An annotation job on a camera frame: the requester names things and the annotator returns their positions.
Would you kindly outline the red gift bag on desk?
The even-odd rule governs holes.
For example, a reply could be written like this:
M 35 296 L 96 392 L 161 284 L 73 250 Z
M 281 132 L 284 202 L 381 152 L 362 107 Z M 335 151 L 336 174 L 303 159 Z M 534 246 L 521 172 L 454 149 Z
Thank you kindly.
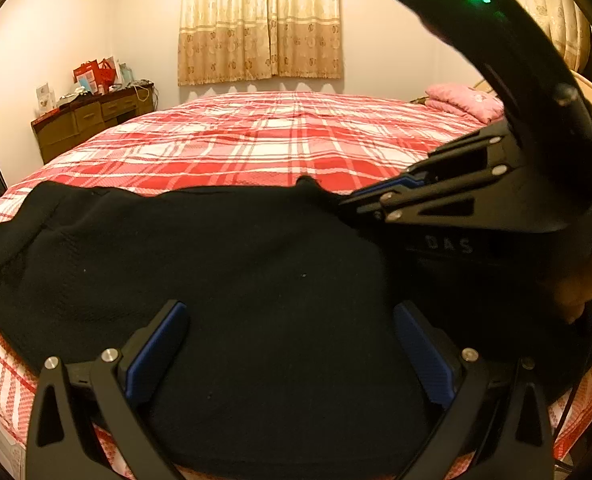
M 74 81 L 94 94 L 110 92 L 116 76 L 116 67 L 112 58 L 88 61 L 74 69 Z

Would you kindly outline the red white plaid bed cover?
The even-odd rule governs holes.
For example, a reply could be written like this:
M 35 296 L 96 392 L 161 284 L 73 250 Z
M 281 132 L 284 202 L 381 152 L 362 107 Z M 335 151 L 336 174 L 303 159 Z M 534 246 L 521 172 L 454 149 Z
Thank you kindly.
M 98 133 L 0 197 L 11 219 L 40 182 L 114 186 L 155 195 L 197 185 L 292 185 L 310 174 L 335 193 L 398 174 L 484 124 L 422 104 L 314 92 L 231 93 L 160 110 Z M 0 463 L 25 477 L 36 378 L 0 334 Z M 563 458 L 592 421 L 592 369 L 562 435 Z

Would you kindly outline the pink folded quilt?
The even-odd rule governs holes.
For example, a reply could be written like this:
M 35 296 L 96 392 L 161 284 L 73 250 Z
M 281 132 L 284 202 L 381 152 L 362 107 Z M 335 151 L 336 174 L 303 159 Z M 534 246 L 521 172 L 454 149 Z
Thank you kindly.
M 425 89 L 425 96 L 425 105 L 434 110 L 474 118 L 482 124 L 491 124 L 504 116 L 501 100 L 464 84 L 432 84 Z

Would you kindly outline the dark brown wooden desk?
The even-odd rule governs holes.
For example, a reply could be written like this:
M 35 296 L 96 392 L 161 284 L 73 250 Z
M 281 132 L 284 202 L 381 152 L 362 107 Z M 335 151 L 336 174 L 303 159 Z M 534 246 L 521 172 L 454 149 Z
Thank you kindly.
M 50 162 L 98 133 L 156 110 L 151 81 L 103 94 L 80 96 L 31 123 L 42 162 Z

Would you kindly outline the beige patterned window curtain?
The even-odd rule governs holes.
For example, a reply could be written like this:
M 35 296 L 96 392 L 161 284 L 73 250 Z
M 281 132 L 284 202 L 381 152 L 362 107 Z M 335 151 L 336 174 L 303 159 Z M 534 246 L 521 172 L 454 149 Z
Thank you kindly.
M 181 0 L 181 87 L 343 76 L 340 0 Z

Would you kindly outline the beige brown wooden headboard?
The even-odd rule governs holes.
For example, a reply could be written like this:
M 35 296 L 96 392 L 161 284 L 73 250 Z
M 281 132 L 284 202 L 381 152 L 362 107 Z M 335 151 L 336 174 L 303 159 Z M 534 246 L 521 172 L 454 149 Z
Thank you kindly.
M 579 88 L 581 88 L 582 93 L 587 97 L 587 99 L 592 98 L 592 81 L 585 76 L 582 76 L 580 73 L 575 72 L 574 70 L 573 76 L 575 77 L 579 84 Z M 473 86 L 473 89 L 487 93 L 494 93 L 494 89 L 485 79 L 476 82 L 476 84 Z

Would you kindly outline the black pants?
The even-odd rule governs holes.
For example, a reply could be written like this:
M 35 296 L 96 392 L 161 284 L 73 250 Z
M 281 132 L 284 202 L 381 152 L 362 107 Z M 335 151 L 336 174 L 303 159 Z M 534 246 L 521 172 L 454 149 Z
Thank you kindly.
M 0 333 L 33 370 L 123 346 L 169 300 L 190 322 L 142 391 L 178 465 L 371 479 L 407 466 L 436 425 L 376 236 L 310 178 L 154 197 L 43 182 L 0 223 Z

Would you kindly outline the white card on desk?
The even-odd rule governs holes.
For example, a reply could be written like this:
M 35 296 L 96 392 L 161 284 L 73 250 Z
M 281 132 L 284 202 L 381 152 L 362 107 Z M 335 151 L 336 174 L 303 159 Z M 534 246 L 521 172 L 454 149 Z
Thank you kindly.
M 54 93 L 49 84 L 42 84 L 36 89 L 38 103 L 38 112 L 40 115 L 46 114 L 55 108 Z

